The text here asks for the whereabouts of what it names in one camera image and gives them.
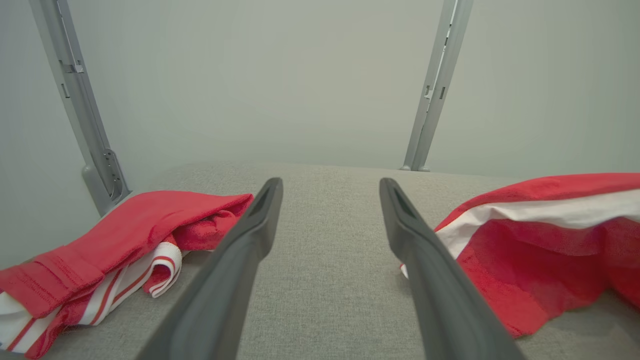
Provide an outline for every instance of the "metal bracket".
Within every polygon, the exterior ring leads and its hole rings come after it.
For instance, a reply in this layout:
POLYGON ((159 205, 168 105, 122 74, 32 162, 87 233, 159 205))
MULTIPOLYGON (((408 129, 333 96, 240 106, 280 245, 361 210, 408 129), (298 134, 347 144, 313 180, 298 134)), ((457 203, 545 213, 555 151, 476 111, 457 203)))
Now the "metal bracket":
POLYGON ((49 65, 86 166, 82 177, 100 215, 131 193, 109 145, 67 0, 29 0, 49 65))

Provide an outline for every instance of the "red and white towel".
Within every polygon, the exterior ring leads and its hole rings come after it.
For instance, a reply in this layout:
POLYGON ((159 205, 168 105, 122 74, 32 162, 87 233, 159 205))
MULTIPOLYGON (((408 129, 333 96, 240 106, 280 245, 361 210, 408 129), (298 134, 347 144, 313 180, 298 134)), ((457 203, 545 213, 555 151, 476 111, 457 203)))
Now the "red and white towel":
POLYGON ((69 325, 98 325, 141 287, 156 298, 182 256, 215 249, 253 195, 150 192, 32 262, 0 271, 0 349, 42 357, 69 325))
POLYGON ((514 337, 608 288, 640 307, 640 174, 524 181, 465 202, 435 232, 514 337))

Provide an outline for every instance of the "white stripe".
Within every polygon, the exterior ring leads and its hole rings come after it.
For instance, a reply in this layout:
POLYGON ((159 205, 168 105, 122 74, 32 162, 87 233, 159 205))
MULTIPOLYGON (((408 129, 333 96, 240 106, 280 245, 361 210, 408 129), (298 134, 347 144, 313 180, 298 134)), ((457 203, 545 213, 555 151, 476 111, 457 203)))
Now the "white stripe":
POLYGON ((153 257, 153 253, 150 252, 149 254, 142 257, 140 260, 129 265, 126 273, 120 274, 120 276, 122 277, 122 281, 118 286, 116 295, 123 292, 126 288, 128 288, 131 284, 133 284, 136 280, 138 280, 143 274, 144 274, 144 277, 142 277, 142 279, 140 279, 140 281, 138 281, 137 284, 132 286, 131 289, 129 289, 126 293, 122 294, 122 296, 111 305, 111 307, 109 308, 109 312, 112 312, 113 310, 115 310, 115 308, 118 307, 118 305, 120 305, 124 300, 126 300, 127 297, 131 296, 131 294, 133 294, 138 289, 140 289, 142 285, 149 279, 152 272, 152 269, 150 268, 152 257, 153 257))
POLYGON ((13 352, 25 353, 29 350, 29 348, 33 345, 34 342, 47 330, 49 324, 56 318, 56 315, 60 312, 59 307, 51 312, 51 314, 47 315, 45 318, 37 319, 27 333, 20 339, 20 341, 13 348, 13 352))
POLYGON ((167 288, 167 286, 171 283, 171 280, 175 278, 174 274, 176 273, 175 269, 173 268, 173 265, 167 260, 155 259, 153 266, 156 267, 157 265, 166 266, 169 269, 169 277, 167 277, 166 279, 162 280, 161 282, 149 288, 149 292, 151 293, 151 296, 154 298, 164 293, 163 289, 167 288))
POLYGON ((91 295, 91 299, 89 300, 89 304, 84 309, 84 314, 82 315, 82 319, 78 324, 80 325, 90 325, 95 315, 97 315, 98 310, 100 309, 100 304, 102 303, 102 299, 109 288, 109 284, 113 280, 114 276, 117 272, 110 272, 107 276, 104 277, 104 280, 98 285, 98 287, 93 291, 91 295))
POLYGON ((483 204, 462 213, 437 235, 457 258, 473 234, 489 220, 511 219, 585 229, 618 217, 640 222, 640 189, 566 200, 483 204))
POLYGON ((22 304, 7 293, 0 293, 0 350, 6 350, 31 319, 22 304))

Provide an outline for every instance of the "gray fabric surface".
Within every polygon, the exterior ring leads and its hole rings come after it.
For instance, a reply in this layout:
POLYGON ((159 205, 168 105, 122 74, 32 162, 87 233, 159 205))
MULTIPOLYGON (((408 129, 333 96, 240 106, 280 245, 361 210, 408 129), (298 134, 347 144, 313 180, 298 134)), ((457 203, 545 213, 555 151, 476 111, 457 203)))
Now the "gray fabric surface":
MULTIPOLYGON (((280 222, 253 286, 239 359, 423 358, 408 281, 385 237, 378 181, 396 179, 431 226, 465 200, 515 182, 369 168, 196 164, 166 172, 144 190, 255 193, 273 176, 284 180, 280 222)), ((133 359, 206 255, 188 255, 180 279, 162 297, 138 291, 99 326, 62 334, 45 359, 133 359)), ((639 359, 640 315, 605 294, 518 344, 531 360, 639 359)))

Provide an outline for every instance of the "metal post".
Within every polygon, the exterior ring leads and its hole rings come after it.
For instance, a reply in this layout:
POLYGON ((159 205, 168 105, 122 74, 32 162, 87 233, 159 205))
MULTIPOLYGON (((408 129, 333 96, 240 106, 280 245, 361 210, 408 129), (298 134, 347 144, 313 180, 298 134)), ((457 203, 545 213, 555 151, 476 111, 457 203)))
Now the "metal post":
POLYGON ((131 191, 110 149, 67 0, 29 0, 49 65, 86 166, 81 174, 100 215, 131 191))
POLYGON ((433 41, 431 58, 429 59, 429 66, 427 68, 427 76, 424 78, 424 85, 422 86, 422 92, 420 93, 418 112, 415 114, 415 122, 413 123, 411 137, 409 138, 409 146, 407 147, 404 163, 400 170, 411 170, 411 164, 413 163, 413 157, 415 156, 415 151, 418 147, 420 133, 422 132, 424 120, 427 116, 427 111, 429 110, 429 102, 433 96, 436 76, 438 74, 440 60, 442 59, 442 50, 444 49, 445 41, 447 40, 447 32, 449 31, 449 24, 451 23, 455 4, 456 0, 444 0, 442 3, 440 22, 438 23, 438 29, 436 31, 436 38, 433 41))
POLYGON ((431 147, 431 142, 433 141, 433 135, 435 134, 438 120, 440 120, 442 106, 444 105, 445 98, 449 92, 449 85, 451 84, 453 70, 455 69, 456 62, 458 61, 462 40, 465 37, 465 31, 467 30, 467 24, 469 22, 473 2, 473 0, 458 0, 455 14, 453 16, 453 23, 451 24, 449 40, 447 41, 447 49, 444 52, 444 57, 442 58, 442 64, 440 66, 440 73, 436 79, 435 92, 429 104, 429 112, 427 112, 424 127, 420 133, 415 156, 413 157, 411 164, 411 170, 413 171, 429 171, 424 167, 424 163, 427 160, 427 155, 429 153, 429 148, 431 147))

